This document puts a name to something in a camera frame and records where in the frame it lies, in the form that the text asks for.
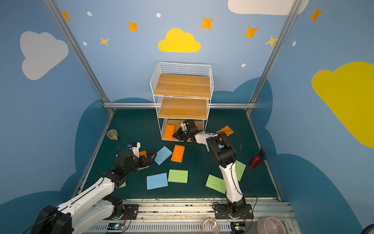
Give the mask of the orange sponge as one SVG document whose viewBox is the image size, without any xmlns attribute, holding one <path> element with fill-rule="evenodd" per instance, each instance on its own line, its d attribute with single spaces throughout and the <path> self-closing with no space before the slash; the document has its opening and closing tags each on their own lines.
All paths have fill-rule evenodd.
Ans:
<svg viewBox="0 0 374 234">
<path fill-rule="evenodd" d="M 183 160 L 183 155 L 185 151 L 185 146 L 175 145 L 172 153 L 171 161 L 181 163 Z"/>
<path fill-rule="evenodd" d="M 230 136 L 234 131 L 227 125 L 224 128 L 218 130 L 216 133 L 225 133 L 227 136 Z"/>
<path fill-rule="evenodd" d="M 141 152 L 139 152 L 139 158 L 141 159 L 141 158 L 147 158 L 148 156 L 147 156 L 147 151 L 141 151 Z"/>
<path fill-rule="evenodd" d="M 164 135 L 163 135 L 163 140 L 175 140 L 173 137 L 175 133 L 175 125 L 172 124 L 167 124 L 165 127 Z"/>
</svg>

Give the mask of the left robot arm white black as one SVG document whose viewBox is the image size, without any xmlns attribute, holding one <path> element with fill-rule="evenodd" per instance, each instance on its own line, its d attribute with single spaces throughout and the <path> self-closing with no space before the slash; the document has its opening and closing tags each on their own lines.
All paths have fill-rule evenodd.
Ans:
<svg viewBox="0 0 374 234">
<path fill-rule="evenodd" d="M 129 175 L 151 166 L 156 153 L 136 156 L 127 149 L 117 155 L 116 164 L 96 183 L 57 207 L 47 206 L 28 229 L 31 234 L 82 234 L 101 220 L 123 214 L 123 201 L 112 193 Z"/>
</svg>

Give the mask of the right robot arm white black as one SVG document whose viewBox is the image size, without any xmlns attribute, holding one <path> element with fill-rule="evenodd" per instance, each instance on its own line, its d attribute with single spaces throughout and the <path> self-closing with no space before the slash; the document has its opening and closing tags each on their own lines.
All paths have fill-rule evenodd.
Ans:
<svg viewBox="0 0 374 234">
<path fill-rule="evenodd" d="M 190 140 L 209 148 L 214 162 L 219 166 L 223 175 L 228 213 L 232 218 L 239 218 L 246 208 L 246 201 L 236 175 L 236 152 L 226 133 L 208 133 L 199 130 L 193 120 L 186 120 L 172 136 L 180 141 Z"/>
</svg>

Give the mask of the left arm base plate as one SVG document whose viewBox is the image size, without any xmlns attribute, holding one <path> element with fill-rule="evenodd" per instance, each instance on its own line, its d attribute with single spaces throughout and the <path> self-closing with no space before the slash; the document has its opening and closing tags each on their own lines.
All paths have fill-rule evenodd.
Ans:
<svg viewBox="0 0 374 234">
<path fill-rule="evenodd" d="M 137 218 L 138 209 L 138 204 L 116 205 L 112 215 L 106 218 L 106 220 L 135 220 Z"/>
</svg>

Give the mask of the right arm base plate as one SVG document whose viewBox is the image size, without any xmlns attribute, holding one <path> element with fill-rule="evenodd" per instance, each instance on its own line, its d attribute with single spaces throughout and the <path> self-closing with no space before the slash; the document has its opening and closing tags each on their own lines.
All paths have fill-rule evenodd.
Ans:
<svg viewBox="0 0 374 234">
<path fill-rule="evenodd" d="M 214 202 L 212 204 L 216 219 L 253 219 L 253 209 L 250 204 L 243 208 L 234 209 L 225 203 Z"/>
</svg>

